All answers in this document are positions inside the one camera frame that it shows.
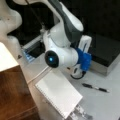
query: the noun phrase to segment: cable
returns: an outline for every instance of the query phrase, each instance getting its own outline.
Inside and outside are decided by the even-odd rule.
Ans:
[[[79,79],[82,79],[84,76],[85,76],[86,72],[85,71],[82,71],[82,76],[80,78],[75,78],[73,77],[72,75],[70,75],[73,79],[75,80],[79,80]]]
[[[43,26],[43,25],[44,25],[44,22],[42,22],[41,17],[39,18],[39,17],[37,16],[37,14],[36,14],[35,11],[32,9],[32,7],[31,7],[30,3],[28,2],[28,0],[25,0],[25,1],[26,1],[26,3],[28,4],[28,6],[29,6],[30,10],[32,11],[32,13],[34,14],[34,16],[36,17],[36,19],[38,20],[39,24],[40,24],[41,26]]]

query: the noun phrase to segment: wooden table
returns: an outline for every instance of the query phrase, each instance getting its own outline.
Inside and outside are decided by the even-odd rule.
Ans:
[[[0,43],[0,120],[40,120],[22,70]]]

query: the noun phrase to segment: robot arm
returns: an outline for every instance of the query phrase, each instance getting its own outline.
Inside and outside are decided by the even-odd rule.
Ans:
[[[87,54],[91,43],[90,37],[82,36],[83,25],[69,10],[58,0],[13,0],[17,4],[27,5],[42,2],[46,4],[58,17],[60,22],[43,35],[46,53],[45,61],[52,68],[73,67],[81,64],[82,71],[87,71],[90,66],[91,56]],[[77,49],[70,44],[80,41]]]

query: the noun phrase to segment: black pen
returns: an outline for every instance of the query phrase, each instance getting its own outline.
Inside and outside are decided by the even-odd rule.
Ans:
[[[104,89],[104,88],[95,87],[95,86],[92,86],[92,85],[86,84],[86,83],[82,83],[82,85],[83,85],[84,87],[87,87],[87,88],[96,89],[96,90],[99,90],[99,91],[102,91],[102,92],[107,92],[107,93],[109,93],[109,91],[108,91],[107,89]]]

